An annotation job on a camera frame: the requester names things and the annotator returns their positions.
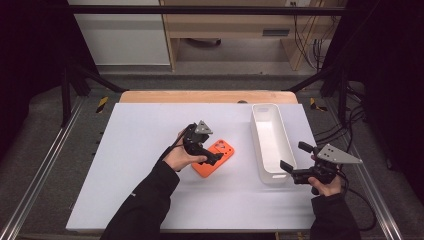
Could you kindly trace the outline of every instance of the cable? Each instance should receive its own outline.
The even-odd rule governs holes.
[[[293,15],[293,20],[294,20],[294,42],[297,46],[297,48],[300,51],[300,54],[303,56],[303,58],[306,60],[306,62],[308,63],[308,65],[314,69],[315,66],[312,64],[311,60],[309,59],[308,53],[306,51],[306,46],[308,45],[306,39],[303,37],[303,32],[305,31],[306,27],[308,26],[308,23],[311,21],[311,19],[313,18],[313,16],[310,16],[308,21],[306,22],[305,26],[303,27],[301,33],[299,34],[298,28],[297,28],[297,15]]]
[[[356,100],[356,99],[354,99],[354,98],[352,98],[352,100],[354,100],[355,102],[357,102],[357,103],[359,103],[359,104],[361,104],[362,103],[362,100],[360,99],[360,100]],[[352,111],[355,111],[357,108],[359,108],[359,107],[362,107],[362,105],[359,105],[359,106],[357,106],[357,107],[355,107]],[[324,133],[327,133],[327,132],[330,132],[330,131],[332,131],[334,128],[336,128],[336,127],[338,127],[338,126],[340,126],[340,125],[342,125],[341,123],[338,123],[338,124],[336,124],[335,126],[333,126],[333,127],[331,127],[330,129],[328,129],[328,130],[325,130],[325,131],[322,131],[322,132],[319,132],[319,133],[315,133],[314,134],[314,137],[316,137],[316,136],[319,136],[319,135],[322,135],[322,134],[324,134]]]
[[[306,54],[306,56],[308,57],[308,59],[307,59],[308,64],[309,64],[309,66],[311,66],[313,69],[317,70],[317,72],[318,72],[317,67],[315,67],[315,66],[312,64],[311,57],[309,56],[309,52],[310,52],[310,51],[308,51],[308,52],[307,52],[307,54]]]
[[[377,224],[377,216],[375,214],[374,208],[371,206],[371,203],[368,201],[368,199],[366,199],[364,196],[362,196],[357,191],[355,191],[353,189],[348,189],[348,191],[352,192],[353,194],[355,194],[356,196],[358,196],[359,198],[361,198],[367,204],[368,208],[371,210],[371,214],[372,214],[372,217],[373,217],[371,226],[365,227],[365,228],[359,228],[359,231],[362,231],[362,232],[370,231]]]
[[[349,153],[350,147],[352,146],[352,142],[353,142],[353,128],[352,128],[352,126],[353,126],[352,118],[353,117],[352,117],[352,114],[356,109],[359,109],[360,107],[362,107],[362,105],[356,106],[349,114],[348,129],[349,129],[350,139],[349,139],[349,144],[347,145],[347,148],[346,148],[346,151],[345,151],[347,153]],[[360,112],[356,113],[355,115],[360,114],[360,113],[364,113],[364,110],[361,110]]]
[[[357,98],[359,98],[361,101],[362,99],[365,98],[365,95],[362,93],[358,93],[357,91],[355,91],[355,89],[353,89],[350,84],[347,84],[347,90],[349,91],[349,93],[351,93],[352,95],[356,96]]]
[[[317,69],[317,71],[321,70],[320,63],[324,63],[324,60],[325,60],[325,56],[321,56],[322,45],[324,41],[326,40],[326,38],[329,35],[331,35],[333,31],[335,31],[336,24],[338,24],[339,22],[336,16],[330,16],[330,17],[332,20],[331,26],[324,32],[321,38],[314,39],[313,54],[314,54],[314,59],[316,61],[316,67],[314,68]]]
[[[350,99],[352,99],[353,101],[355,101],[355,102],[359,103],[359,104],[361,104],[361,102],[362,102],[362,100],[361,100],[361,99],[356,99],[356,98],[354,98],[354,97],[352,97],[352,96],[350,96],[350,95],[347,95],[347,97],[348,97],[348,98],[350,98]]]
[[[346,197],[347,192],[352,192],[353,194],[355,194],[356,196],[361,198],[367,204],[368,208],[371,210],[373,220],[372,220],[372,223],[371,223],[370,226],[365,227],[365,228],[359,228],[359,231],[362,231],[362,232],[369,231],[369,230],[373,229],[377,224],[377,216],[375,214],[374,208],[371,206],[371,203],[364,196],[362,196],[357,191],[349,188],[349,180],[347,179],[346,174],[342,171],[342,167],[343,167],[343,165],[340,165],[339,172],[337,172],[336,174],[344,180],[344,186],[342,186],[342,188],[344,189],[344,191],[342,193],[343,197]]]
[[[362,107],[362,105],[359,105],[359,106],[355,107],[354,109],[352,109],[352,111],[350,113],[350,116],[349,116],[349,120],[348,120],[348,122],[346,124],[347,126],[350,126],[351,127],[354,123],[356,123],[359,119],[361,119],[363,117],[364,110],[361,110],[361,111],[353,114],[357,109],[359,109],[359,107]],[[337,127],[339,125],[341,125],[341,123],[338,123],[337,125],[333,126],[329,130],[326,130],[326,131],[321,132],[321,133],[317,133],[314,136],[318,136],[318,135],[321,135],[321,134],[330,132],[330,131],[332,131],[332,129],[334,129],[335,127]],[[341,135],[333,138],[334,136],[336,136],[337,133],[339,133],[342,130],[345,130],[345,132],[343,132]],[[337,131],[335,131],[334,133],[330,134],[329,136],[316,140],[316,143],[318,144],[318,143],[323,142],[323,141],[326,141],[326,142],[334,141],[334,140],[340,138],[341,136],[344,136],[347,133],[347,131],[349,131],[349,128],[341,127]]]
[[[177,145],[177,143],[178,143],[178,141],[180,141],[181,140],[181,138],[185,135],[185,133],[188,131],[188,129],[190,128],[190,126],[191,126],[191,124],[190,125],[188,125],[181,133],[180,133],[180,135],[177,137],[177,139],[175,140],[175,142],[171,145],[171,146],[169,146],[168,148],[166,148],[165,149],[165,151],[162,153],[162,155],[160,155],[160,157],[159,157],[159,159],[158,159],[158,162],[160,162],[160,161],[163,161],[163,159],[166,157],[166,155],[168,155],[171,151],[172,151],[172,149],[174,149],[174,148],[176,148],[176,147],[178,147],[178,146],[183,146],[183,144],[182,145]]]

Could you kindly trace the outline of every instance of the wooden edge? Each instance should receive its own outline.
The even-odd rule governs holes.
[[[282,91],[127,91],[120,103],[298,103]]]
[[[160,6],[164,6],[165,2],[164,0],[160,0],[159,1],[159,5]],[[163,24],[163,29],[164,29],[164,33],[165,33],[165,39],[166,39],[166,46],[168,49],[168,58],[169,58],[169,63],[171,64],[171,69],[174,72],[175,71],[175,67],[176,67],[176,60],[177,57],[175,55],[175,50],[173,47],[173,43],[171,42],[171,38],[169,37],[169,27],[168,27],[168,16],[166,14],[162,14],[162,24]]]

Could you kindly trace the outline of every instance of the human arm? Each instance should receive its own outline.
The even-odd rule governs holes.
[[[316,218],[310,231],[311,240],[361,239],[358,225],[341,194],[340,177],[336,176],[327,185],[314,177],[308,181],[320,194],[312,199]]]
[[[107,225],[101,240],[159,239],[160,225],[169,211],[170,197],[179,183],[176,171],[193,162],[205,160],[205,156],[188,155],[182,146],[172,149],[124,201]]]

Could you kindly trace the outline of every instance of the cabinet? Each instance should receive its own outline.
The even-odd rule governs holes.
[[[159,5],[156,0],[68,2],[70,5]],[[76,14],[75,18],[97,66],[169,65],[160,14]]]
[[[286,0],[160,0],[164,6],[262,6],[284,7]],[[310,7],[344,6],[343,1],[311,0]],[[273,15],[163,15],[171,67],[175,68],[181,38],[279,38],[293,70],[298,70],[303,56],[295,42],[305,51],[313,39],[331,39],[337,19],[330,16]]]

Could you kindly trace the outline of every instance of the black sleeve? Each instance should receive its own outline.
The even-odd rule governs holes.
[[[160,225],[180,179],[163,161],[128,196],[107,225],[101,240],[159,239]]]
[[[361,239],[358,225],[341,194],[312,199],[315,221],[311,240]]]

